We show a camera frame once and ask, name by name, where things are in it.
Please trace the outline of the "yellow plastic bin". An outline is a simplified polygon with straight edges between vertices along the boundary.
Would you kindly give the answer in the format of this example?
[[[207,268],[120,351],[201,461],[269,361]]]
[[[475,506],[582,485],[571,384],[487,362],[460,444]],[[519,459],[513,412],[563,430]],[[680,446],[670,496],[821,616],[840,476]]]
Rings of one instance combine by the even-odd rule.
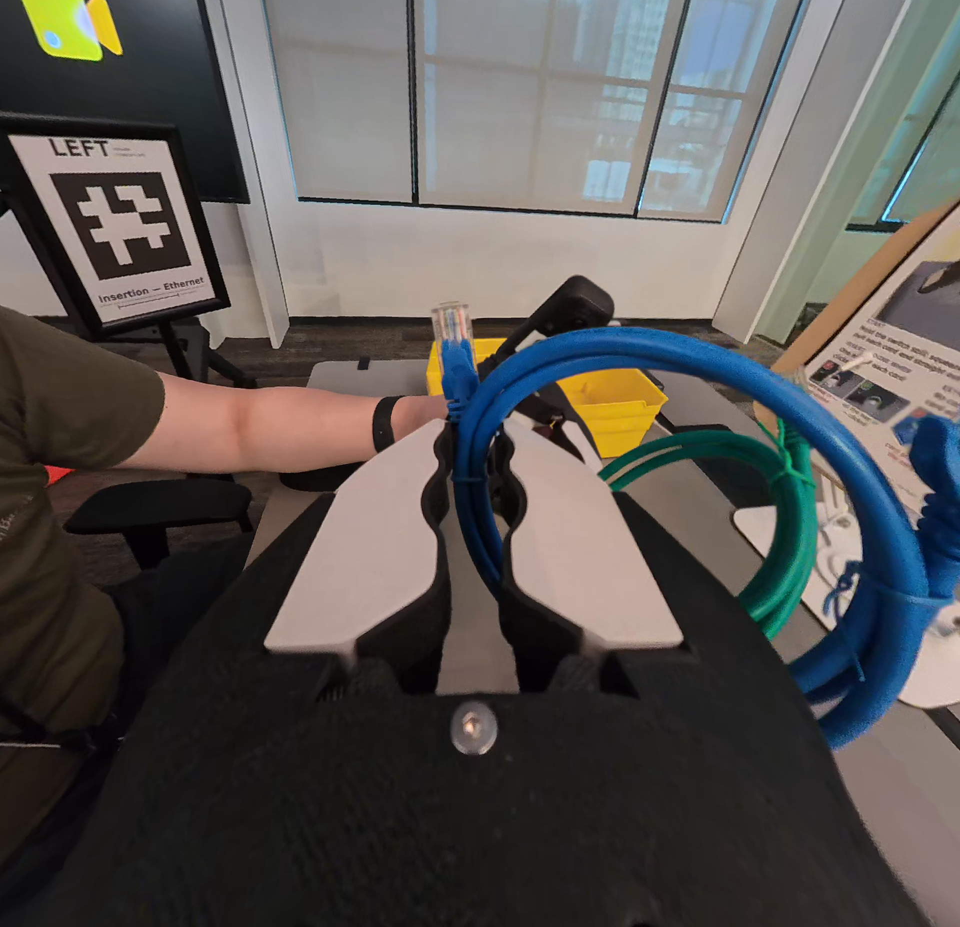
[[[638,368],[571,376],[541,389],[537,396],[555,404],[552,417],[564,414],[572,423],[580,422],[603,461],[640,446],[668,399]]]

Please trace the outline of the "person's left forearm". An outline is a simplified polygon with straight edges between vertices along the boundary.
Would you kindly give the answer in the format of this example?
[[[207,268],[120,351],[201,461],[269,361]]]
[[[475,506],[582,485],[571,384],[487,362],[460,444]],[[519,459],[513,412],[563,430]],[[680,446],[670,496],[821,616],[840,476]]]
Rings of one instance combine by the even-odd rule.
[[[299,387],[238,389],[163,374],[161,416],[119,469],[299,473],[375,453],[378,400]]]

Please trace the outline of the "yellow green sticker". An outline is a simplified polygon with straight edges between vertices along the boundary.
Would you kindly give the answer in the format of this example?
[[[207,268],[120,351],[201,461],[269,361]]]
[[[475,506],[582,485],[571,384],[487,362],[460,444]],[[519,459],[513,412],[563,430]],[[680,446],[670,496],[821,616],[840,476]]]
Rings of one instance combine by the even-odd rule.
[[[124,47],[107,0],[20,0],[48,57],[100,62],[122,57]]]

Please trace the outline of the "glass window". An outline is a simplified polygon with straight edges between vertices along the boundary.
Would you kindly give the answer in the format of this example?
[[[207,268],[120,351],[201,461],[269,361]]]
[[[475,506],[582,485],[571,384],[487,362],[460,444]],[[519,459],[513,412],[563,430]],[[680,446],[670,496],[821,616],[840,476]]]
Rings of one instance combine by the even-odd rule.
[[[808,0],[262,0],[299,201],[726,222]]]

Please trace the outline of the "instruction sheet on stand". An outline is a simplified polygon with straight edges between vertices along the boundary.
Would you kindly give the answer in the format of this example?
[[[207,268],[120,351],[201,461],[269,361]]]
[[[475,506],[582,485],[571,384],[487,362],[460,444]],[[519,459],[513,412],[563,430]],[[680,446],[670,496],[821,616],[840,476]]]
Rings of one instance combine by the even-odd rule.
[[[812,323],[791,342],[774,371],[792,374],[824,357],[850,324],[866,317],[916,344],[958,357],[958,202],[944,204],[889,237]]]

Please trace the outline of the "white stand base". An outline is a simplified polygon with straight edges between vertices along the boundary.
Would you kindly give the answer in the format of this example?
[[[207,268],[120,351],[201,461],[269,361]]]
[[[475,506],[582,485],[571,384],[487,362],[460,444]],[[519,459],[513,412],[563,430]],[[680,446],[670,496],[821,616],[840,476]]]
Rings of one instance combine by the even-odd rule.
[[[834,612],[825,609],[848,561],[861,560],[861,538],[857,519],[849,510],[830,513],[815,504],[818,518],[818,546],[814,568],[801,596],[806,612],[826,631],[835,627]],[[775,532],[774,506],[741,508],[732,514],[732,523],[762,557],[769,553]],[[959,603],[955,600],[931,621],[918,651],[914,667],[898,698],[919,709],[957,705],[959,702]]]

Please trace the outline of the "person's left hand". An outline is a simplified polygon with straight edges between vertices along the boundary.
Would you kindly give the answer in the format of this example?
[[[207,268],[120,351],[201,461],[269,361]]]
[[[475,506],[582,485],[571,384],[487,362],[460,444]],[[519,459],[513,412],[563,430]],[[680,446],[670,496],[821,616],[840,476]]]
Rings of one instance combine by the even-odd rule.
[[[400,441],[433,420],[445,421],[449,405],[442,395],[404,396],[394,404],[390,426],[395,441]]]

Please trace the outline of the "olive green shirt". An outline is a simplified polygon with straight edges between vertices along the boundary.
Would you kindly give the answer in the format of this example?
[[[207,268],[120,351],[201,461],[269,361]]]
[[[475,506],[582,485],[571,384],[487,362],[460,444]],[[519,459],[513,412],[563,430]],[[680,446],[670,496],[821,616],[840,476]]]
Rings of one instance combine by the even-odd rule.
[[[11,309],[1,310],[2,862],[81,768],[55,739],[114,705],[124,635],[111,597],[87,583],[57,522],[49,466],[114,468],[162,416],[156,371]]]

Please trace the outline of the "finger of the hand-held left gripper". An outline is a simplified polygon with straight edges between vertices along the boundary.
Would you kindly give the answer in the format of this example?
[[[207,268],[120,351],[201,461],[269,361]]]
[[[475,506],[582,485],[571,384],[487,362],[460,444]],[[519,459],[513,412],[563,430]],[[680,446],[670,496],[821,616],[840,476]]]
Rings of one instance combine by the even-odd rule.
[[[604,463],[586,425],[576,419],[557,419],[551,424],[551,443],[569,453],[589,471],[599,475]]]

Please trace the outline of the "black wristband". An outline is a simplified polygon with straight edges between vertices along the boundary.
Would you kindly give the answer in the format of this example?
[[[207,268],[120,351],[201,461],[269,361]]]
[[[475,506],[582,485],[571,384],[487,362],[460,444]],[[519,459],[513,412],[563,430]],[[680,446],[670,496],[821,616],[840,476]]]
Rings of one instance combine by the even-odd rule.
[[[376,402],[371,418],[371,441],[376,454],[390,449],[405,437],[402,427],[397,427],[394,418],[398,405],[401,405],[404,399],[403,395],[392,395],[382,397]]]

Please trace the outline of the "large dark display screen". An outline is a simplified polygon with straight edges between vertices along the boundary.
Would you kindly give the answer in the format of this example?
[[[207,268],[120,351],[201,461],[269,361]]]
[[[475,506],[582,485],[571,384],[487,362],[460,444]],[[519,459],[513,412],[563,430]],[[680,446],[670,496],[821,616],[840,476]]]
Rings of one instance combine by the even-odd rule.
[[[1,0],[1,107],[15,115],[174,126],[198,196],[249,193],[204,0],[107,0],[124,48],[48,56],[20,0]]]

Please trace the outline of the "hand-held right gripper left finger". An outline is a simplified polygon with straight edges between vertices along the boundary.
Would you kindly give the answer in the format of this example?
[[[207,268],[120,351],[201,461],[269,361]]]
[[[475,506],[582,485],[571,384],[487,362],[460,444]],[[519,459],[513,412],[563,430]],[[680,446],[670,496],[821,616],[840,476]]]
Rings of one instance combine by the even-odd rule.
[[[361,639],[426,595],[440,575],[441,534],[428,489],[447,501],[434,419],[378,453],[337,490],[266,635],[272,654],[357,659]]]

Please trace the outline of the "printed marker card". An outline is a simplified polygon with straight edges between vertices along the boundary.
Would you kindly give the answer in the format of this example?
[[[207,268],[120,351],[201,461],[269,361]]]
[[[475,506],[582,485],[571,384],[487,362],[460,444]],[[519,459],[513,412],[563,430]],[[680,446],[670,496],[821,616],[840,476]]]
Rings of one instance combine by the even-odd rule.
[[[3,112],[2,198],[99,341],[230,308],[174,124]]]

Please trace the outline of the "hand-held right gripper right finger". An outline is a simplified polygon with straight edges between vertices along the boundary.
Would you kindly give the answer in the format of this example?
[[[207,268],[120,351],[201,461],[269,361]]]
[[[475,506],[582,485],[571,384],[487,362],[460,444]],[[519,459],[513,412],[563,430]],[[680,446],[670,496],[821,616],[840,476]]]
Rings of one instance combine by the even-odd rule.
[[[588,465],[515,418],[505,475],[522,512],[503,542],[504,579],[579,633],[579,651],[673,649],[684,635],[614,493]]]

